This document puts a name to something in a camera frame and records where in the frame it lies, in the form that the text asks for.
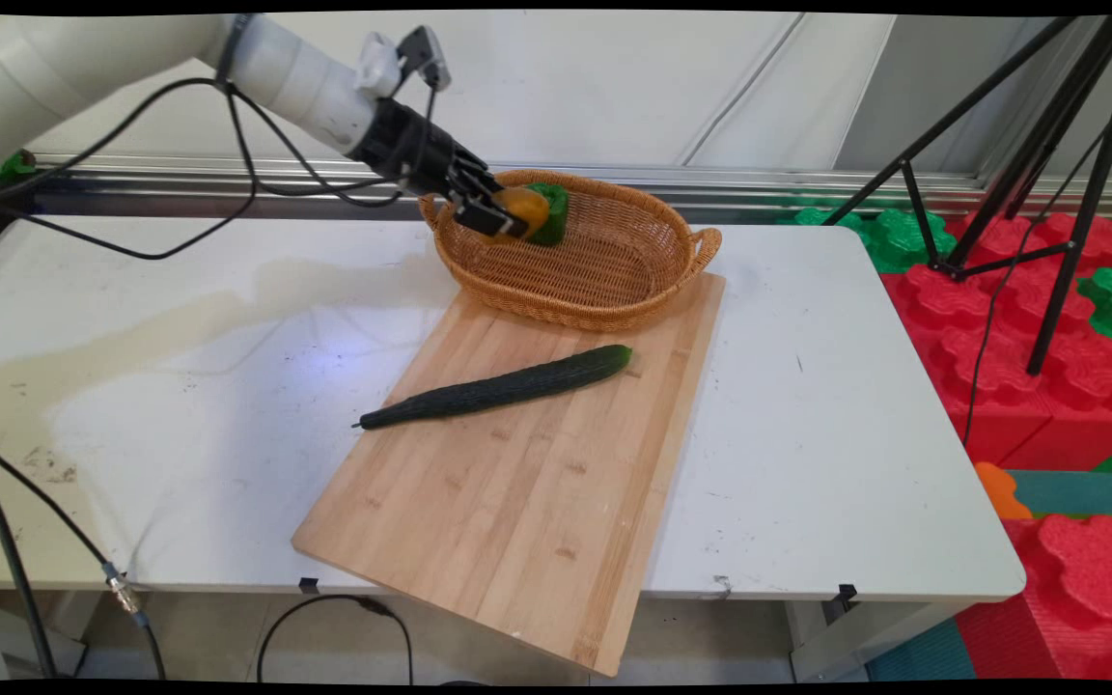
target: green cucumber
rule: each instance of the green cucumber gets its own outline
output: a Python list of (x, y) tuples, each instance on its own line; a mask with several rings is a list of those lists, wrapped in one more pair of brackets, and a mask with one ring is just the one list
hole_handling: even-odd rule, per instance
[(631, 355), (633, 350), (624, 345), (604, 345), (565, 357), (564, 360), (518, 369), (516, 373), (434, 388), (387, 408), (365, 414), (354, 427), (376, 429), (416, 419), (476, 414), (495, 406), (520, 404), (523, 400), (569, 391), (625, 369)]
[(526, 188), (547, 199), (547, 221), (526, 241), (539, 246), (556, 246), (565, 238), (565, 222), (568, 221), (568, 190), (556, 183), (530, 183)]

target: orange foam block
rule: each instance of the orange foam block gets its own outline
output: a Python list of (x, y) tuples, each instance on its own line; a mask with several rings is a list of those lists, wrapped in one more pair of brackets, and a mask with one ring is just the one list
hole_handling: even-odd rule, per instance
[(1031, 519), (1032, 510), (1015, 500), (1015, 478), (993, 464), (975, 464), (976, 477), (993, 503), (993, 510), (1003, 519)]

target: cucumber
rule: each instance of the cucumber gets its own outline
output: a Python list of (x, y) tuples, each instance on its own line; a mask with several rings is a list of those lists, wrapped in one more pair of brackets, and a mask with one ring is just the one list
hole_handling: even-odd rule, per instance
[(518, 369), (516, 373), (434, 388), (388, 408), (365, 414), (353, 427), (376, 429), (416, 419), (476, 414), (495, 406), (520, 404), (523, 400), (569, 391), (625, 369), (631, 355), (633, 350), (624, 345), (604, 345), (565, 357), (564, 360)]

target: black tripod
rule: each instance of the black tripod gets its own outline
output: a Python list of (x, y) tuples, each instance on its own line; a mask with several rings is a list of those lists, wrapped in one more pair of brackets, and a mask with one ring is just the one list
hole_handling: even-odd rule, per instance
[(981, 206), (976, 211), (976, 216), (972, 219), (972, 224), (967, 226), (961, 240), (959, 240), (954, 250), (945, 259), (941, 258), (939, 250), (934, 246), (930, 221), (925, 219), (924, 203), (921, 201), (921, 192), (917, 190), (917, 180), (913, 175), (911, 161), (914, 156), (925, 149), (936, 137), (941, 136), (946, 128), (952, 127), (956, 120), (961, 119), (961, 116), (966, 113), (977, 101), (987, 96), (990, 91), (993, 91), (994, 87), (1001, 85), (1002, 80), (1005, 80), (1016, 68), (1024, 64), (1029, 58), (1041, 51), (1046, 43), (1050, 43), (1051, 39), (1054, 39), (1074, 19), (1055, 18), (1054, 21), (1051, 21), (1044, 30), (1041, 30), (1041, 33), (1033, 37), (1024, 48), (1021, 48), (1006, 62), (1003, 62), (980, 87), (963, 98), (963, 101), (953, 107), (930, 130), (925, 131), (913, 145), (903, 150), (895, 158), (895, 161), (884, 167), (864, 188), (861, 188), (856, 195), (853, 195), (847, 202), (843, 203), (843, 207), (835, 210), (834, 215), (826, 217), (826, 221), (824, 221), (824, 225), (837, 224), (843, 216), (852, 211), (852, 208), (860, 206), (874, 190), (877, 190), (878, 186), (886, 183), (892, 176), (895, 176), (895, 172), (902, 171), (904, 183), (909, 187), (909, 196), (912, 198), (912, 210), (917, 216), (917, 224), (921, 226), (921, 235), (925, 242), (925, 249), (927, 255), (930, 255), (930, 268), (945, 272), (954, 278), (954, 280), (962, 281), (963, 278), (972, 275), (1013, 267), (1016, 264), (1024, 262), (1024, 260), (1035, 260), (1045, 256), (1063, 254), (1063, 265), (1059, 268), (1058, 278), (1054, 280), (1054, 290), (1050, 295), (1050, 305), (1045, 308), (1045, 317), (1042, 320), (1041, 330), (1037, 331), (1032, 357), (1027, 361), (1027, 373), (1031, 375), (1041, 374), (1042, 365), (1045, 361), (1045, 354), (1050, 350), (1050, 340), (1054, 338), (1058, 318), (1063, 312), (1064, 300), (1066, 300), (1068, 291), (1072, 288), (1075, 267), (1079, 265), (1080, 256), (1084, 251), (1086, 235), (1089, 235), (1089, 228), (1093, 224), (1093, 217), (1095, 216), (1095, 210), (1098, 210), (1098, 203), (1101, 200), (1101, 193), (1104, 189), (1104, 181), (1106, 181), (1106, 177), (1109, 176), (1109, 168), (1112, 166), (1112, 115), (1109, 118), (1109, 123), (1094, 142), (1094, 147), (1100, 145), (1101, 150), (1093, 163), (1093, 172), (1091, 172), (1086, 181), (1084, 197), (1082, 197), (1080, 210), (1075, 217), (1075, 226), (1072, 229), (1072, 238), (1069, 241), (1046, 247), (1046, 249), (1029, 251), (1027, 254), (1024, 254), (1021, 244), (1021, 249), (1015, 256), (1010, 257), (1010, 259), (994, 260), (994, 262), (971, 268), (963, 267), (963, 261), (967, 259), (972, 246), (981, 238), (981, 234), (991, 224), (993, 217), (999, 214), (1003, 206), (1006, 206), (1007, 201), (1010, 203), (1006, 206), (1006, 219), (1014, 219), (1019, 215), (1024, 199), (1032, 192), (1033, 185), (1036, 183), (1037, 178), (1041, 177), (1041, 172), (1044, 171), (1045, 165), (1050, 161), (1050, 156), (1058, 149), (1059, 141), (1062, 140), (1068, 128), (1072, 126), (1080, 108), (1084, 106), (1086, 97), (1093, 91), (1104, 68), (1109, 66), (1109, 59), (1112, 58), (1112, 14), (1109, 14), (1101, 22), (1098, 31), (1095, 31), (1095, 34), (1084, 48), (1084, 53), (1072, 66), (1072, 70), (1069, 71), (1063, 83), (1058, 88), (1050, 105), (1045, 107), (1045, 110), (1036, 119), (1036, 123), (1033, 125), (1032, 131), (1024, 138), (1023, 145), (1015, 151), (1011, 162), (1006, 163), (1005, 170), (999, 175), (999, 179), (994, 181), (993, 188), (990, 189), (984, 200), (981, 201)]

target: power cord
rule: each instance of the power cord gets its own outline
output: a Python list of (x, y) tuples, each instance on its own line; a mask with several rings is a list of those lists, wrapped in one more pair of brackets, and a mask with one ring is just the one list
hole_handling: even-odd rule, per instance
[(297, 604), (290, 610), (286, 610), (281, 614), (281, 617), (274, 620), (272, 627), (268, 628), (268, 633), (265, 634), (265, 642), (260, 643), (260, 654), (256, 656), (256, 683), (265, 683), (265, 653), (268, 651), (268, 643), (272, 641), (274, 633), (277, 633), (277, 628), (281, 625), (281, 622), (286, 618), (295, 615), (299, 608), (305, 606), (310, 606), (310, 604), (318, 604), (320, 602), (331, 602), (335, 598), (342, 598), (346, 602), (354, 602), (359, 604), (364, 610), (370, 610), (376, 613), (378, 616), (390, 617), (397, 620), (398, 627), (401, 628), (401, 636), (406, 637), (406, 673), (409, 677), (410, 685), (414, 685), (414, 651), (410, 648), (410, 631), (406, 629), (405, 622), (397, 616), (397, 613), (389, 610), (388, 606), (380, 604), (375, 598), (367, 598), (366, 596), (349, 596), (346, 594), (330, 594), (327, 596), (317, 596), (315, 598), (308, 598), (306, 602)]
[(8, 568), (11, 572), (11, 580), (17, 585), (19, 597), (23, 598), (23, 612), (28, 619), (28, 634), (32, 637), (32, 646), (37, 649), (37, 663), (40, 664), (40, 673), (43, 677), (58, 677), (58, 669), (54, 668), (54, 656), (49, 651), (49, 641), (46, 639), (46, 627), (40, 622), (40, 610), (37, 610), (37, 599), (32, 595), (32, 586), (28, 585), (28, 575), (23, 572), (23, 563), (19, 559), (19, 548), (14, 545), (11, 536), (11, 527), (8, 517), (3, 513), (3, 505), (0, 505), (0, 545), (8, 557)]
[[(78, 165), (79, 162), (83, 162), (85, 159), (91, 157), (92, 155), (96, 155), (98, 150), (105, 149), (105, 147), (109, 145), (111, 141), (113, 141), (116, 137), (120, 136), (125, 130), (127, 130), (128, 127), (131, 127), (131, 123), (136, 122), (136, 119), (140, 118), (140, 115), (145, 113), (145, 111), (149, 109), (150, 106), (153, 106), (155, 102), (158, 101), (158, 99), (162, 98), (163, 96), (167, 96), (167, 93), (171, 91), (176, 91), (176, 89), (182, 87), (189, 87), (189, 85), (207, 85), (208, 87), (221, 89), (221, 86), (216, 80), (208, 78), (180, 79), (177, 80), (177, 82), (165, 85), (165, 87), (158, 89), (158, 91), (155, 91), (147, 99), (145, 99), (140, 106), (137, 106), (136, 110), (132, 110), (131, 113), (128, 115), (128, 118), (123, 119), (122, 122), (118, 125), (118, 127), (115, 127), (113, 130), (111, 130), (109, 133), (102, 136), (100, 140), (93, 142), (93, 145), (88, 147), (87, 150), (83, 150), (83, 152), (80, 152), (79, 155), (76, 155), (70, 159), (67, 159), (66, 162), (62, 162), (61, 165), (52, 168), (52, 170), (41, 172), (39, 176), (30, 178), (29, 180), (21, 181), (21, 183), (17, 183), (14, 186), (9, 186), (8, 188), (1, 189), (0, 190), (1, 215), (12, 216), (14, 217), (14, 219), (26, 220), (30, 221), (30, 224), (44, 226), (44, 228), (49, 228), (54, 231), (66, 234), (68, 235), (68, 237), (79, 238), (80, 241), (87, 241), (89, 244), (100, 246), (102, 247), (102, 249), (116, 251), (125, 256), (131, 256), (133, 257), (133, 259), (162, 260), (162, 259), (168, 259), (168, 257), (171, 257), (172, 255), (176, 255), (182, 250), (189, 249), (189, 247), (193, 246), (193, 244), (202, 241), (212, 232), (216, 232), (217, 230), (224, 228), (225, 225), (228, 225), (230, 224), (230, 221), (238, 219), (240, 216), (244, 215), (244, 212), (248, 210), (248, 208), (252, 206), (252, 202), (256, 202), (257, 193), (259, 193), (260, 190), (265, 190), (266, 193), (280, 195), (281, 197), (291, 197), (291, 198), (310, 197), (310, 195), (331, 193), (335, 195), (335, 197), (339, 198), (341, 201), (351, 203), (351, 206), (358, 206), (363, 208), (383, 208), (385, 206), (390, 206), (390, 203), (396, 202), (398, 198), (401, 198), (401, 186), (398, 186), (398, 190), (396, 190), (396, 192), (394, 192), (393, 195), (389, 195), (389, 197), (385, 198), (383, 201), (359, 201), (359, 199), (348, 197), (348, 195), (346, 195), (348, 190), (356, 190), (359, 188), (367, 188), (370, 186), (379, 186), (383, 183), (398, 183), (398, 181), (405, 181), (406, 177), (409, 175), (407, 175), (407, 172), (403, 172), (401, 176), (397, 177), (371, 178), (367, 180), (357, 181), (357, 183), (349, 183), (349, 185), (335, 186), (330, 183), (330, 181), (320, 176), (320, 172), (317, 172), (317, 170), (315, 170), (315, 167), (312, 167), (311, 163), (308, 162), (308, 159), (304, 157), (304, 153), (299, 152), (299, 149), (295, 146), (295, 142), (291, 142), (290, 138), (286, 137), (286, 133), (281, 131), (281, 128), (278, 128), (277, 122), (274, 122), (274, 119), (269, 118), (269, 115), (266, 113), (266, 111), (261, 109), (260, 106), (257, 106), (251, 98), (248, 98), (246, 96), (246, 93), (239, 91), (234, 83), (228, 83), (225, 86), (226, 106), (228, 106), (230, 110), (230, 122), (232, 122), (235, 128), (235, 138), (236, 141), (238, 141), (238, 152), (239, 155), (242, 156), (244, 167), (247, 168), (248, 179), (251, 181), (250, 192), (248, 192), (247, 195), (247, 201), (245, 201), (242, 206), (238, 208), (238, 210), (230, 212), (230, 215), (225, 217), (225, 219), (217, 221), (217, 224), (214, 224), (212, 226), (210, 226), (210, 228), (203, 230), (198, 235), (195, 235), (195, 237), (189, 238), (189, 240), (181, 242), (178, 246), (175, 246), (172, 249), (157, 254), (149, 254), (143, 251), (137, 251), (133, 249), (128, 249), (125, 246), (119, 246), (118, 244), (111, 244), (109, 241), (101, 240), (101, 238), (89, 237), (89, 235), (77, 231), (71, 228), (67, 228), (67, 226), (40, 219), (40, 217), (38, 216), (31, 216), (28, 215), (27, 212), (16, 210), (12, 207), (3, 206), (3, 203), (1, 203), (1, 201), (4, 201), (4, 199), (14, 197), (14, 195), (23, 193), (27, 192), (27, 190), (32, 190), (37, 188), (38, 186), (44, 183), (46, 180), (50, 180), (53, 177), (58, 176), (58, 172), (67, 171), (71, 167)], [(267, 127), (269, 127), (269, 130), (272, 130), (275, 136), (278, 137), (278, 140), (281, 140), (281, 143), (286, 146), (286, 149), (289, 150), (290, 155), (297, 160), (297, 162), (299, 162), (299, 165), (306, 170), (306, 172), (308, 172), (308, 175), (312, 177), (315, 181), (317, 181), (316, 186), (300, 186), (295, 188), (288, 188), (282, 186), (269, 185), (266, 183), (265, 180), (260, 179), (260, 176), (257, 175), (256, 172), (256, 163), (255, 161), (252, 161), (251, 150), (248, 149), (246, 137), (244, 137), (242, 122), (239, 121), (238, 109), (236, 109), (235, 107), (236, 99), (241, 100), (242, 102), (245, 102), (245, 105), (249, 106), (254, 111), (256, 111), (256, 113), (260, 117), (260, 119), (265, 121)], [(429, 123), (431, 123), (431, 113), (435, 110), (435, 106), (436, 106), (436, 88), (433, 87), (431, 92), (428, 96), (428, 115), (427, 119), (424, 121), (423, 125), (423, 136), (420, 136), (419, 150), (418, 155), (416, 155), (415, 158), (415, 167), (414, 167), (415, 170), (418, 170), (420, 163), (423, 163), (424, 156), (427, 155)]]
[(1069, 175), (1066, 175), (1066, 178), (1064, 178), (1063, 180), (1063, 185), (1058, 187), (1058, 190), (1054, 192), (1053, 198), (1050, 198), (1050, 202), (1045, 202), (1045, 207), (1042, 208), (1041, 215), (1034, 217), (1032, 222), (1027, 225), (1027, 229), (1025, 229), (1023, 232), (1023, 238), (1020, 238), (1020, 249), (1015, 250), (1015, 255), (1013, 259), (1011, 259), (1011, 265), (1007, 266), (1006, 268), (1006, 275), (1002, 276), (1002, 281), (999, 281), (999, 286), (993, 290), (993, 295), (990, 296), (990, 312), (987, 314), (987, 316), (984, 317), (984, 335), (981, 336), (980, 351), (976, 351), (976, 366), (975, 368), (972, 368), (972, 388), (970, 393), (970, 399), (967, 399), (967, 420), (963, 423), (962, 443), (963, 446), (965, 446), (965, 448), (967, 446), (967, 436), (970, 436), (972, 431), (972, 410), (975, 410), (976, 408), (976, 379), (980, 378), (981, 376), (981, 361), (984, 359), (984, 348), (987, 347), (987, 345), (990, 344), (990, 328), (992, 328), (993, 326), (994, 304), (997, 304), (999, 296), (1002, 294), (1003, 287), (1006, 286), (1006, 281), (1011, 280), (1011, 274), (1014, 274), (1015, 266), (1020, 265), (1020, 256), (1023, 254), (1024, 245), (1027, 245), (1027, 237), (1029, 235), (1032, 234), (1032, 229), (1035, 229), (1036, 225), (1045, 221), (1045, 217), (1050, 215), (1050, 210), (1051, 208), (1054, 207), (1054, 202), (1056, 202), (1058, 199), (1062, 197), (1063, 191), (1066, 190), (1066, 187), (1070, 186), (1070, 183), (1072, 183), (1072, 179), (1075, 178), (1075, 175), (1080, 172), (1080, 167), (1084, 166), (1084, 162), (1086, 161), (1089, 156), (1093, 153), (1095, 147), (1098, 147), (1098, 145), (1100, 145), (1101, 141), (1103, 140), (1104, 133), (1109, 131), (1109, 125), (1112, 125), (1112, 121), (1108, 123), (1106, 127), (1101, 128), (1101, 132), (1098, 133), (1095, 140), (1093, 140), (1093, 143), (1086, 147), (1086, 150), (1084, 150), (1084, 155), (1080, 156), (1080, 161), (1075, 162), (1075, 166), (1072, 167), (1072, 172), (1069, 172)]
[[(219, 89), (224, 87), (226, 93), (226, 105), (228, 105), (228, 108), (230, 110), (230, 122), (234, 123), (235, 138), (236, 141), (238, 141), (238, 150), (239, 153), (242, 155), (244, 165), (247, 167), (248, 178), (250, 178), (251, 181), (251, 189), (250, 192), (248, 192), (247, 195), (247, 201), (245, 201), (242, 206), (238, 208), (238, 210), (235, 210), (232, 215), (229, 215), (228, 217), (225, 217), (225, 219), (220, 220), (219, 224), (214, 224), (212, 226), (210, 226), (210, 228), (203, 230), (198, 235), (195, 235), (195, 237), (189, 238), (189, 240), (181, 242), (178, 246), (175, 246), (171, 250), (161, 251), (158, 254), (149, 254), (143, 251), (137, 251), (133, 249), (128, 249), (125, 246), (119, 246), (118, 244), (111, 244), (109, 241), (101, 240), (101, 238), (89, 237), (89, 235), (77, 231), (71, 228), (67, 228), (67, 226), (52, 224), (52, 221), (40, 219), (40, 217), (28, 215), (27, 212), (16, 210), (13, 208), (10, 208), (1, 203), (6, 201), (6, 199), (14, 197), (14, 195), (24, 193), (27, 192), (27, 190), (33, 190), (40, 185), (44, 183), (44, 181), (48, 181), (53, 177), (57, 177), (59, 172), (64, 172), (67, 170), (70, 170), (71, 167), (75, 167), (76, 165), (83, 162), (85, 159), (91, 157), (92, 155), (96, 155), (98, 150), (105, 149), (105, 147), (109, 145), (111, 141), (113, 141), (116, 137), (119, 137), (125, 130), (127, 130), (127, 128), (131, 127), (131, 123), (136, 122), (136, 119), (140, 118), (140, 116), (145, 113), (146, 110), (149, 110), (149, 107), (153, 106), (155, 102), (158, 101), (158, 99), (166, 97), (167, 93), (171, 91), (177, 91), (177, 89), (190, 87), (190, 85), (208, 85), (208, 87), (214, 87)], [(297, 162), (299, 162), (304, 167), (304, 169), (308, 172), (308, 175), (310, 175), (312, 179), (317, 181), (318, 183), (317, 186), (286, 188), (286, 187), (268, 185), (265, 183), (264, 180), (260, 180), (260, 176), (257, 175), (256, 166), (255, 162), (252, 161), (251, 150), (248, 149), (246, 137), (244, 137), (242, 122), (239, 121), (238, 110), (235, 107), (236, 99), (242, 100), (245, 105), (248, 105), (254, 111), (256, 111), (256, 113), (265, 121), (265, 123), (268, 125), (270, 130), (274, 131), (275, 136), (277, 136), (279, 140), (281, 140), (281, 143), (286, 145), (287, 150), (289, 150), (290, 155), (295, 156)], [(427, 121), (424, 122), (423, 136), (420, 136), (419, 150), (418, 153), (416, 153), (415, 158), (415, 165), (414, 165), (415, 170), (418, 170), (420, 163), (423, 163), (424, 156), (427, 155), (429, 123), (431, 123), (431, 115), (435, 109), (435, 105), (436, 105), (436, 88), (433, 87), (431, 92), (428, 96)], [(297, 147), (290, 141), (290, 138), (286, 137), (286, 133), (281, 131), (281, 128), (277, 127), (277, 123), (274, 122), (274, 119), (270, 119), (268, 113), (265, 113), (264, 109), (260, 109), (260, 107), (257, 106), (255, 101), (251, 101), (251, 98), (248, 98), (246, 93), (239, 91), (234, 83), (220, 85), (214, 79), (190, 78), (190, 79), (180, 79), (177, 80), (177, 82), (165, 85), (165, 87), (151, 93), (148, 98), (146, 98), (141, 102), (140, 106), (137, 106), (136, 109), (133, 109), (131, 113), (128, 115), (128, 118), (123, 119), (118, 125), (118, 127), (112, 128), (110, 132), (107, 132), (106, 136), (102, 136), (100, 138), (100, 140), (93, 142), (93, 145), (89, 146), (88, 149), (85, 149), (83, 152), (80, 152), (70, 159), (67, 159), (67, 161), (52, 168), (52, 170), (41, 172), (39, 176), (31, 177), (29, 180), (21, 181), (21, 183), (17, 183), (14, 186), (9, 186), (3, 189), (0, 189), (0, 212), (3, 212), (3, 215), (7, 216), (17, 217), (17, 219), (31, 221), (31, 224), (44, 226), (44, 228), (49, 228), (54, 231), (66, 234), (68, 235), (68, 237), (79, 238), (80, 241), (87, 241), (89, 244), (100, 246), (102, 247), (102, 249), (131, 256), (133, 257), (133, 259), (162, 260), (162, 259), (168, 259), (168, 257), (171, 257), (172, 255), (176, 255), (182, 250), (189, 249), (189, 247), (193, 246), (193, 244), (199, 242), (200, 240), (207, 238), (212, 232), (216, 232), (217, 230), (224, 228), (224, 226), (230, 224), (230, 221), (238, 219), (239, 216), (242, 216), (244, 212), (247, 211), (247, 208), (250, 208), (252, 206), (252, 202), (256, 202), (257, 193), (259, 193), (260, 190), (265, 190), (265, 192), (267, 193), (282, 195), (282, 197), (308, 197), (308, 195), (334, 193), (336, 195), (337, 198), (340, 198), (341, 201), (353, 203), (353, 206), (359, 206), (366, 208), (379, 208), (388, 206), (388, 203), (393, 203), (398, 198), (401, 197), (400, 186), (396, 193), (394, 193), (389, 198), (385, 198), (384, 201), (358, 201), (358, 199), (348, 197), (348, 195), (345, 195), (345, 192), (347, 192), (348, 190), (366, 188), (369, 186), (378, 186), (380, 183), (397, 183), (397, 181), (406, 180), (407, 176), (409, 176), (409, 172), (403, 172), (403, 175), (398, 177), (388, 177), (388, 178), (383, 177), (383, 178), (368, 179), (364, 181), (357, 181), (357, 183), (351, 183), (351, 185), (335, 186), (328, 183), (326, 178), (318, 175), (318, 172), (315, 171), (315, 168), (308, 161), (306, 161), (304, 155), (301, 155), (297, 149)], [(62, 510), (62, 507), (58, 506), (58, 503), (54, 502), (53, 498), (50, 498), (48, 494), (46, 494), (44, 492), (42, 492), (42, 489), (37, 487), (30, 479), (27, 478), (26, 475), (17, 470), (17, 467), (6, 461), (6, 458), (3, 457), (0, 457), (0, 467), (3, 467), (3, 469), (8, 471), (8, 474), (10, 474), (14, 479), (19, 480), (19, 483), (26, 486), (28, 488), (28, 492), (36, 494), (37, 497), (43, 500), (46, 505), (49, 506), (50, 510), (53, 510), (54, 514), (58, 515), (58, 518), (61, 519), (62, 523), (67, 525), (67, 528), (70, 528), (71, 533), (76, 534), (76, 537), (79, 538), (80, 543), (83, 543), (85, 548), (89, 550), (89, 554), (91, 554), (93, 558), (97, 558), (98, 563), (102, 567), (102, 570), (106, 572), (106, 584), (110, 585), (110, 589), (112, 590), (112, 593), (115, 593), (115, 597), (119, 599), (120, 604), (122, 604), (123, 610), (127, 610), (129, 615), (131, 615), (136, 619), (137, 624), (140, 625), (140, 627), (145, 631), (145, 636), (147, 637), (147, 639), (149, 639), (149, 648), (151, 652), (151, 656), (153, 656), (153, 663), (157, 668), (157, 677), (159, 678), (159, 681), (166, 681), (166, 665), (163, 664), (162, 656), (160, 655), (160, 647), (157, 644), (156, 634), (153, 633), (153, 629), (151, 629), (149, 617), (147, 617), (146, 613), (142, 612), (142, 608), (140, 607), (140, 604), (136, 598), (136, 592), (132, 590), (131, 585), (129, 585), (128, 582), (123, 579), (123, 576), (120, 575), (118, 570), (116, 570), (113, 564), (110, 563), (109, 559), (106, 558), (106, 555), (102, 554), (101, 550), (99, 550), (97, 546), (92, 544), (87, 534), (85, 534), (78, 527), (78, 525), (76, 525), (76, 523), (71, 520), (70, 516), (68, 516), (66, 512)], [(44, 626), (42, 624), (42, 620), (40, 620), (40, 612), (37, 610), (36, 597), (33, 596), (31, 585), (28, 584), (28, 577), (26, 575), (26, 570), (23, 570), (23, 563), (19, 558), (18, 548), (14, 545), (14, 539), (10, 533), (10, 525), (8, 524), (8, 520), (6, 520), (6, 514), (3, 513), (3, 507), (1, 507), (1, 505), (0, 505), (0, 545), (3, 546), (3, 553), (6, 554), (6, 557), (8, 557), (8, 565), (11, 572), (12, 580), (14, 582), (14, 585), (17, 585), (17, 589), (19, 590), (19, 594), (23, 598), (23, 604), (26, 604), (28, 629), (30, 629), (33, 645), (36, 646), (37, 649), (37, 659), (39, 659), (40, 662), (42, 674), (44, 677), (56, 677), (57, 668), (54, 667), (53, 655), (52, 653), (50, 653), (49, 649), (49, 642), (48, 639), (46, 639)], [(326, 596), (322, 598), (335, 598), (335, 597), (336, 596)], [(410, 659), (410, 684), (414, 685), (414, 655), (411, 655), (410, 653), (410, 634), (406, 632), (406, 625), (403, 625), (400, 618), (398, 618), (396, 615), (393, 615), (393, 613), (389, 612), (387, 607), (384, 607), (384, 605), (380, 603), (371, 602), (371, 599), (369, 598), (358, 599), (358, 602), (359, 604), (363, 605), (363, 607), (367, 608), (367, 610), (380, 613), (380, 615), (387, 615), (393, 617), (393, 619), (398, 620), (398, 625), (401, 626), (401, 633), (406, 635), (406, 654), (407, 658)], [(287, 616), (290, 615), (291, 612), (295, 612), (297, 610), (297, 608), (304, 607), (306, 604), (309, 603), (299, 604), (299, 606), (296, 606), (296, 608), (291, 608), (290, 612), (287, 612), (286, 615), (281, 616), (281, 619), (285, 619)], [(269, 631), (269, 637), (272, 637), (272, 631)], [(265, 641), (265, 646), (267, 646), (267, 644), (268, 644), (268, 638), (266, 638)], [(264, 658), (264, 649), (260, 651), (260, 658)]]
[[(119, 604), (131, 615), (136, 624), (145, 631), (145, 636), (149, 638), (149, 648), (151, 655), (153, 655), (153, 665), (157, 667), (157, 678), (158, 681), (166, 681), (166, 665), (162, 663), (162, 655), (157, 645), (157, 637), (153, 634), (153, 628), (149, 622), (149, 616), (140, 607), (140, 602), (136, 598), (136, 590), (131, 589), (131, 585), (123, 579), (122, 575), (119, 574), (118, 568), (113, 566), (110, 559), (106, 558), (106, 555), (98, 549), (92, 540), (89, 539), (87, 534), (71, 520), (71, 517), (67, 515), (67, 512), (62, 510), (62, 507), (58, 506), (58, 502), (54, 502), (49, 494), (46, 494), (42, 488), (37, 487), (22, 471), (19, 471), (17, 467), (6, 460), (6, 458), (0, 457), (0, 467), (6, 470), (12, 478), (19, 480), (28, 488), (28, 492), (36, 494), (41, 502), (46, 503), (46, 506), (50, 510), (58, 515), (58, 518), (62, 523), (67, 524), (67, 528), (70, 528), (71, 533), (76, 534), (80, 543), (83, 543), (85, 548), (88, 548), (89, 554), (101, 565), (101, 570), (106, 573), (106, 584), (110, 586), (110, 589), (115, 594), (115, 597), (119, 599)], [(26, 616), (28, 619), (28, 631), (32, 634), (33, 645), (37, 647), (37, 659), (40, 662), (40, 669), (44, 677), (57, 677), (57, 668), (54, 668), (54, 658), (49, 651), (49, 641), (46, 639), (44, 626), (42, 620), (40, 620), (40, 613), (37, 610), (36, 598), (32, 594), (32, 588), (28, 585), (28, 577), (26, 572), (23, 572), (23, 563), (19, 559), (19, 550), (14, 545), (14, 539), (11, 536), (10, 525), (6, 522), (6, 515), (3, 514), (3, 507), (0, 506), (0, 543), (3, 546), (6, 555), (8, 555), (8, 567), (11, 568), (11, 578), (17, 585), (19, 594), (23, 597), (23, 604), (26, 604)]]

